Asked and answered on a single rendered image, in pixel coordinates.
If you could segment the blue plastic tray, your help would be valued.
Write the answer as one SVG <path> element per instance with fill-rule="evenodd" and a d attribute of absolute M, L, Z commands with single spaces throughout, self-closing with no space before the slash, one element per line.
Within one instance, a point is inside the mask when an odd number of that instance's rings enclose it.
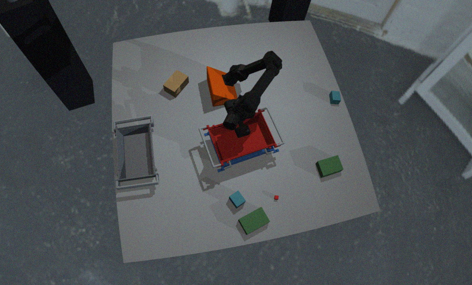
<path fill-rule="evenodd" d="M 208 136 L 209 135 L 209 132 L 205 133 L 204 134 L 205 136 Z M 210 135 L 209 135 L 210 137 Z M 212 138 L 210 137 L 210 140 L 212 141 Z M 273 146 L 269 149 L 269 148 L 266 148 L 268 153 L 271 152 L 271 151 L 274 151 L 274 153 L 277 153 L 279 152 L 279 149 L 274 149 Z M 266 154 L 265 150 L 260 150 L 260 151 L 256 151 L 255 153 L 251 153 L 251 154 L 247 154 L 245 156 L 242 156 L 242 157 L 239 157 L 239 158 L 236 158 L 234 160 L 230 160 L 231 162 L 231 165 L 233 164 L 236 164 L 236 163 L 239 163 L 239 162 L 242 162 L 242 161 L 245 161 L 245 160 L 248 160 L 248 159 L 251 159 L 251 158 L 254 158 L 254 157 L 257 157 L 257 156 L 260 156 L 260 155 L 263 155 L 263 154 Z M 224 168 L 225 167 L 228 167 L 230 166 L 227 162 L 224 162 L 223 163 L 224 166 L 221 166 L 221 169 L 218 169 L 218 173 L 220 173 L 221 171 L 225 170 Z"/>

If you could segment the teal cube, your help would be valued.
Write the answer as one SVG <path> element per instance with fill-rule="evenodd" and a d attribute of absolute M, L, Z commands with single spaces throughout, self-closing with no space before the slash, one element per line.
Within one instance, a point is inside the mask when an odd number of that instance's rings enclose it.
<path fill-rule="evenodd" d="M 338 105 L 341 101 L 341 96 L 339 91 L 331 91 L 330 94 L 330 104 Z"/>
<path fill-rule="evenodd" d="M 244 199 L 244 197 L 241 195 L 239 191 L 231 194 L 231 196 L 229 196 L 229 199 L 231 203 L 233 203 L 236 209 L 246 202 L 246 200 Z"/>

